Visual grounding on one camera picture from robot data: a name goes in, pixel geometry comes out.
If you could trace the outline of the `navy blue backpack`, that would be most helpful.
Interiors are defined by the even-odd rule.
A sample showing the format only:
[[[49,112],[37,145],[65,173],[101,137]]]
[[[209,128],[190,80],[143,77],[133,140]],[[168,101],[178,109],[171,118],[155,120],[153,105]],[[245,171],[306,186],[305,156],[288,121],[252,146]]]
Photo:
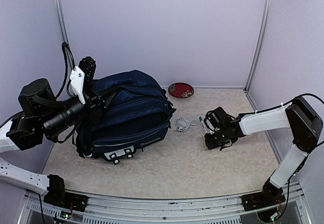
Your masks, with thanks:
[[[92,90],[114,92],[99,122],[83,119],[72,141],[82,158],[103,158],[118,164],[138,149],[163,140],[176,109],[166,90],[150,75],[132,70],[95,80]]]

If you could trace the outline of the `white charger with cable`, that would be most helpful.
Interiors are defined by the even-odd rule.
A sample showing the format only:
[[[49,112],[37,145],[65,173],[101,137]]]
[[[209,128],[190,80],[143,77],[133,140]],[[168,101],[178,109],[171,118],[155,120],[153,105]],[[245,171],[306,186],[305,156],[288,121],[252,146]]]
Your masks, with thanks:
[[[179,118],[176,122],[175,122],[175,127],[177,132],[186,132],[188,131],[188,129],[191,126],[196,126],[198,124],[198,120],[197,119],[192,119],[189,120],[187,118]]]

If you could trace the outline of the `green capped white marker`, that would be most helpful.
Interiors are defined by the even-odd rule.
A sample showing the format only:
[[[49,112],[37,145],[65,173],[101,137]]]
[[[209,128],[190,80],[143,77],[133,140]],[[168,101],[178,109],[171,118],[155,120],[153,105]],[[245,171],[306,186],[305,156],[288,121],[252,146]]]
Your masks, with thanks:
[[[202,117],[199,117],[199,122],[201,124],[201,127],[203,129],[204,134],[206,134],[207,130],[206,130],[206,127],[205,127],[205,124],[204,124],[204,121],[203,121]]]

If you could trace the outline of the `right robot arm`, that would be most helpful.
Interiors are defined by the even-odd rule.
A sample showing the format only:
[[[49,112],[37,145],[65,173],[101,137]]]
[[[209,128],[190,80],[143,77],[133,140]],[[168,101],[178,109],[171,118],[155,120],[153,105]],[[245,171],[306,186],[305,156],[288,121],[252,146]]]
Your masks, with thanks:
[[[283,187],[301,170],[309,155],[322,143],[323,119],[306,100],[313,94],[301,94],[272,108],[240,113],[236,117],[217,107],[206,113],[205,144],[220,151],[233,146],[240,138],[256,133],[289,130],[292,144],[262,189],[241,197],[245,211],[266,208],[287,201]]]

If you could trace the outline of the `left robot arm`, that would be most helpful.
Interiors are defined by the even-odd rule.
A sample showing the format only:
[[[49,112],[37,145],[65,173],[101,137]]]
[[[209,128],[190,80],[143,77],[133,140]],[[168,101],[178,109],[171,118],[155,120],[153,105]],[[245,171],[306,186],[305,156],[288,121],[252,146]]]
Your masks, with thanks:
[[[18,100],[22,111],[1,124],[1,152],[24,151],[42,144],[43,138],[58,143],[60,133],[70,126],[77,128],[82,120],[93,123],[105,114],[119,87],[83,93],[86,102],[78,98],[57,101],[47,79],[37,79],[23,87]],[[1,180],[35,192],[53,206],[84,212],[86,195],[66,191],[63,178],[43,175],[1,160]]]

